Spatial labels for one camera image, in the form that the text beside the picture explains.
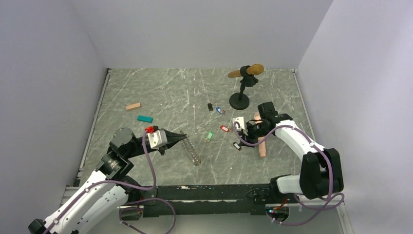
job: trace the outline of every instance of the wooden handle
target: wooden handle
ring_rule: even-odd
[[[255,120],[261,119],[260,113],[255,113],[254,115]],[[258,151],[260,151],[260,156],[261,157],[266,157],[267,156],[267,149],[265,148],[265,141],[261,144],[258,145]]]
[[[249,75],[259,75],[262,72],[264,72],[264,66],[262,64],[256,63],[246,69],[247,74]],[[228,73],[229,78],[235,78],[235,77],[240,77],[241,76],[241,71],[233,71]]]

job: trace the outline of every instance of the wooden block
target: wooden block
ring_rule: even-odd
[[[131,110],[134,110],[134,109],[137,109],[137,108],[141,108],[141,103],[140,102],[129,105],[129,106],[126,106],[127,111],[131,111]]]
[[[255,120],[261,119],[261,116],[260,116],[259,112],[255,113],[254,119]],[[261,157],[266,157],[267,156],[267,149],[265,148],[265,141],[258,145],[258,151],[260,151],[260,156]]]

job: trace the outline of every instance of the marble tabletop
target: marble tabletop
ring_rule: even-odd
[[[141,137],[146,127],[158,125],[172,132],[180,130],[202,160],[194,166],[180,143],[166,151],[150,153],[158,185],[206,185],[268,183],[270,178],[300,173],[300,160],[280,139],[266,141],[266,158],[258,148],[237,151],[234,132],[224,132],[233,117],[253,119],[257,106],[272,101],[276,111],[289,114],[298,127],[311,134],[309,123],[291,69],[266,69],[256,76],[259,82],[247,87],[247,109],[238,111],[229,105],[229,97],[239,92],[240,78],[228,78],[236,68],[190,69],[111,69],[92,139],[87,151],[81,183],[104,156],[113,133],[129,127]],[[126,111],[126,105],[140,102],[142,107]],[[224,115],[209,111],[207,104],[226,110]],[[138,115],[153,117],[153,123],[138,121]],[[214,136],[204,142],[208,132]],[[134,168],[129,176],[141,185],[151,185],[152,177],[145,156],[131,158]]]

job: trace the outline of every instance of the rectangular block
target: rectangular block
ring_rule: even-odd
[[[126,106],[126,110],[131,111],[131,110],[134,110],[134,109],[137,109],[137,108],[140,108],[140,107],[141,107],[141,103],[138,102],[138,103]]]
[[[148,116],[138,116],[139,121],[152,123],[153,118]]]

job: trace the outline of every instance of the microphone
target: microphone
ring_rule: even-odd
[[[264,66],[262,64],[256,63],[246,69],[246,72],[248,75],[259,75],[262,72],[264,72]],[[229,78],[235,78],[235,77],[240,77],[241,76],[241,71],[233,71],[228,73]]]

